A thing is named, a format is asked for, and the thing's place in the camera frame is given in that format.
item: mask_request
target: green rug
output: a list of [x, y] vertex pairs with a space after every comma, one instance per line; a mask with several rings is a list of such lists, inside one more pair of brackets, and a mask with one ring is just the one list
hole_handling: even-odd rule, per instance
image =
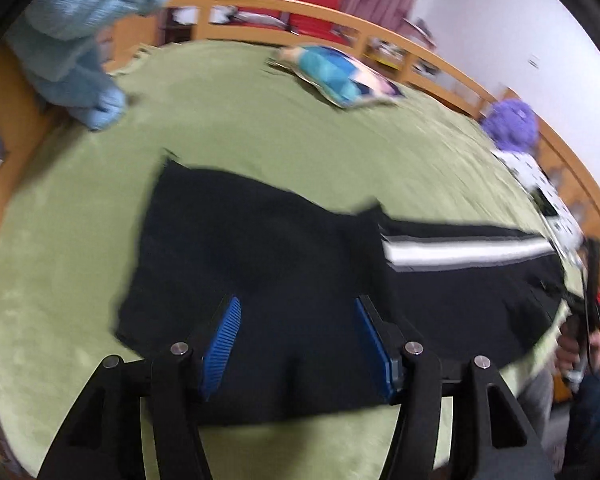
[[[545, 232], [474, 121], [411, 89], [397, 106], [339, 110], [267, 66], [271, 52], [209, 41], [156, 50], [119, 76], [130, 108], [118, 124], [56, 131], [27, 171], [0, 232], [0, 422], [32, 474], [101, 359], [136, 358], [111, 328], [167, 150], [183, 164], [240, 173], [330, 210], [375, 198], [398, 218]], [[514, 392], [553, 341], [548, 334], [506, 370]], [[451, 415], [445, 401], [439, 464]], [[380, 407], [207, 429], [203, 440], [216, 480], [376, 480], [396, 416]]]

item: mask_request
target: person's hand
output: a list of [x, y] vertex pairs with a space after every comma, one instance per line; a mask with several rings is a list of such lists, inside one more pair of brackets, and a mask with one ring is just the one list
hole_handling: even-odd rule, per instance
[[[575, 338], [567, 334], [566, 325], [560, 327], [558, 348], [555, 351], [555, 366], [561, 372], [573, 370], [573, 366], [580, 361], [580, 345]], [[600, 331], [596, 330], [589, 335], [591, 345], [591, 365], [593, 371], [600, 369]]]

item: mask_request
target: purple fuzzy ball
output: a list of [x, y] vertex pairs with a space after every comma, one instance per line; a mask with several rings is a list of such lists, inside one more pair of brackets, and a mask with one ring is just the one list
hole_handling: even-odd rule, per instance
[[538, 142], [538, 121], [531, 106], [519, 99], [493, 105], [482, 129], [503, 152], [528, 153]]

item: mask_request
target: pillow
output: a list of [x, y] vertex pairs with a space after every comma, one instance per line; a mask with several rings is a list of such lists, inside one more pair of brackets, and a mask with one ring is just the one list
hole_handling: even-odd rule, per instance
[[284, 46], [269, 63], [291, 70], [341, 108], [395, 103], [404, 98], [397, 84], [331, 46]]
[[239, 10], [232, 16], [235, 22], [255, 23], [256, 25], [269, 25], [271, 27], [286, 28], [286, 23], [268, 14], [259, 14], [257, 12], [247, 12]]
[[528, 153], [493, 152], [510, 173], [526, 189], [554, 232], [565, 252], [577, 251], [582, 243], [582, 230], [558, 192], [549, 182], [536, 160]]

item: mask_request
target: metal screw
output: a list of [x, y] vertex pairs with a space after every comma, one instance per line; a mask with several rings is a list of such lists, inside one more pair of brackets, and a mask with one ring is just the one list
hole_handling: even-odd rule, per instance
[[105, 368], [115, 368], [120, 364], [120, 358], [117, 355], [106, 356], [102, 361], [102, 366]]
[[422, 351], [424, 350], [422, 345], [420, 343], [418, 343], [417, 341], [409, 341], [404, 346], [404, 349], [412, 355], [420, 355], [420, 354], [422, 354]]
[[184, 355], [189, 350], [189, 345], [186, 343], [174, 343], [171, 345], [171, 353], [173, 355]]
[[491, 366], [491, 361], [489, 361], [489, 358], [485, 357], [484, 355], [477, 355], [474, 358], [474, 363], [478, 368], [482, 368], [483, 370], [486, 370]]

